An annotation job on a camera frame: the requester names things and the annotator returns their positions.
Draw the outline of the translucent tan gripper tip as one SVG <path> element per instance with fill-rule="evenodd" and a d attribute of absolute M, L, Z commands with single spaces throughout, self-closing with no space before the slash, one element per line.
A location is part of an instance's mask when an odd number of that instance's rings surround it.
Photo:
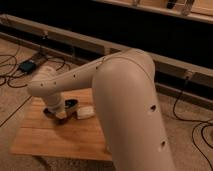
<path fill-rule="evenodd" d="M 65 119 L 66 117 L 67 117 L 67 114 L 65 111 L 62 111 L 56 114 L 57 119 Z"/>

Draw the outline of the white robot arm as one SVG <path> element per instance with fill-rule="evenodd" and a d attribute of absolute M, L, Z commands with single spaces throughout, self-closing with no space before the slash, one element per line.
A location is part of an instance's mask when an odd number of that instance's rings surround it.
<path fill-rule="evenodd" d="M 44 66 L 28 83 L 28 92 L 58 113 L 63 92 L 90 88 L 116 171 L 176 171 L 154 77 L 151 56 L 129 49 L 63 74 Z"/>

